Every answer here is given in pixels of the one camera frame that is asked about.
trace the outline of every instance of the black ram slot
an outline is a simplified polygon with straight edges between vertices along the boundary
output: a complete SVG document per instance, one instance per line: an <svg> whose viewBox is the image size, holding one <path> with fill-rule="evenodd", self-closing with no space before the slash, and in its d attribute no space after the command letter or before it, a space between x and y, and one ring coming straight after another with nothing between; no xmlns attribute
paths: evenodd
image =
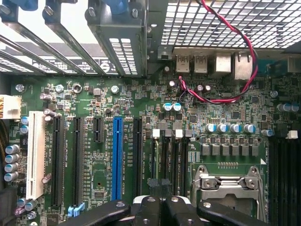
<svg viewBox="0 0 301 226"><path fill-rule="evenodd" d="M93 133L95 142L103 142L103 131L103 117L95 117L93 119Z"/></svg>
<svg viewBox="0 0 301 226"><path fill-rule="evenodd" d="M65 121L55 117L52 135L51 206L60 206L63 201Z"/></svg>
<svg viewBox="0 0 301 226"><path fill-rule="evenodd" d="M84 157L84 119L73 120L73 168L72 168L72 206L78 206L83 199L83 157Z"/></svg>
<svg viewBox="0 0 301 226"><path fill-rule="evenodd" d="M142 195L142 119L134 118L134 147L133 147L133 197Z"/></svg>
<svg viewBox="0 0 301 226"><path fill-rule="evenodd" d="M187 196L187 172L188 172L188 142L189 139L182 139L181 148L181 171L180 171L180 196Z"/></svg>

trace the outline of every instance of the chip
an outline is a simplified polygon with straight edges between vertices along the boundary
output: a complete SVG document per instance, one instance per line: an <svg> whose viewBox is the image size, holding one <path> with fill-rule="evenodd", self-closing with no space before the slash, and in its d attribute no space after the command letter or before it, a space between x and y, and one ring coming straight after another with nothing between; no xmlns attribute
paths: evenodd
<svg viewBox="0 0 301 226"><path fill-rule="evenodd" d="M189 120L190 120L191 123L197 123L197 116L196 115L191 115L189 117Z"/></svg>
<svg viewBox="0 0 301 226"><path fill-rule="evenodd" d="M56 226L58 225L59 215L56 213L48 213L46 225L47 226Z"/></svg>
<svg viewBox="0 0 301 226"><path fill-rule="evenodd" d="M181 113L177 113L177 114L175 115L175 118L176 118L177 120L182 120L183 115L182 115Z"/></svg>
<svg viewBox="0 0 301 226"><path fill-rule="evenodd" d="M232 112L233 119L239 119L239 112Z"/></svg>
<svg viewBox="0 0 301 226"><path fill-rule="evenodd" d="M104 198L104 192L94 192L94 198L95 199L103 199Z"/></svg>

